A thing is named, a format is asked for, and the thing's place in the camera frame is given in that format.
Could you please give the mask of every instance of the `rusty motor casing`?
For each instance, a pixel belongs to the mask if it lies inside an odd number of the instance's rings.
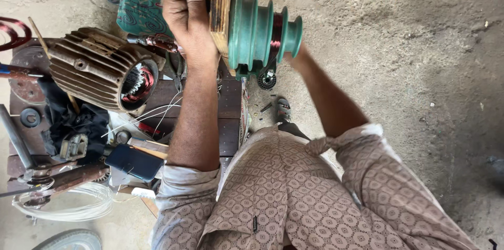
[[[140,108],[154,91],[165,58],[98,28],[79,28],[49,49],[50,73],[65,92],[106,110],[130,112]],[[154,85],[142,99],[122,99],[127,76],[141,63],[154,77]]]

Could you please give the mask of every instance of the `sandal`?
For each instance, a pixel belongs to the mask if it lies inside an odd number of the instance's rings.
[[[280,98],[278,100],[277,111],[278,111],[277,122],[287,121],[288,123],[290,123],[291,109],[287,99]]]

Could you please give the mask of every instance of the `rolled-up sleeve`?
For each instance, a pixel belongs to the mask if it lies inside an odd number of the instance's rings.
[[[307,152],[314,156],[333,148],[344,169],[342,183],[357,195],[362,212],[386,221],[410,248],[478,249],[382,134],[380,125],[366,124],[312,141]]]
[[[201,172],[169,165],[162,168],[152,249],[196,249],[215,206],[221,169]]]

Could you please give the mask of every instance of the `workbench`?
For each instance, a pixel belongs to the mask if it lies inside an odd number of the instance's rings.
[[[50,46],[57,39],[44,39],[46,43]],[[44,53],[42,47],[40,46],[37,39],[32,39],[30,42],[13,49],[13,62],[11,65],[38,68],[42,73],[48,74],[49,60]],[[221,165],[223,172],[227,168],[231,158],[234,156],[238,150],[238,135],[240,128],[240,112],[241,112],[241,102],[242,102],[242,82],[236,80],[231,76],[226,68],[226,66],[221,63],[219,64],[219,70],[221,71],[222,80],[218,84],[221,86],[220,98],[218,100],[218,127],[219,127],[219,153],[221,157]],[[177,90],[173,85],[173,80],[163,79],[164,71],[161,70],[159,73],[159,80],[154,89],[154,92],[147,101],[147,106],[144,111],[149,111],[153,108],[170,104],[172,98],[177,94]],[[28,150],[32,155],[35,156],[35,161],[39,164],[51,163],[56,164],[57,162],[51,159],[47,155],[40,133],[49,128],[44,117],[41,117],[41,122],[35,128],[27,128],[23,126],[19,120],[19,114],[25,108],[34,108],[43,115],[44,112],[44,96],[41,95],[40,91],[29,87],[23,83],[18,84],[9,80],[11,85],[10,100],[9,100],[9,112],[13,122],[16,125],[18,131],[20,131],[23,140],[25,141]],[[183,92],[180,93],[173,102],[177,101],[183,96]],[[175,128],[177,123],[177,118],[180,113],[180,107],[173,106],[168,110],[164,118],[153,117],[142,121],[144,124],[155,128],[158,123],[157,128],[162,133],[170,133]],[[8,190],[16,190],[21,188],[26,188],[26,185],[19,183],[15,178],[22,175],[25,168],[22,166],[17,152],[9,143],[9,158],[7,164],[7,174],[11,177],[8,181]]]

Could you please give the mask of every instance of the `tire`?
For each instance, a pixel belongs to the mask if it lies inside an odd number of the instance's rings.
[[[33,250],[60,250],[71,245],[81,246],[79,249],[101,250],[100,237],[87,229],[71,229],[58,233],[37,245]]]

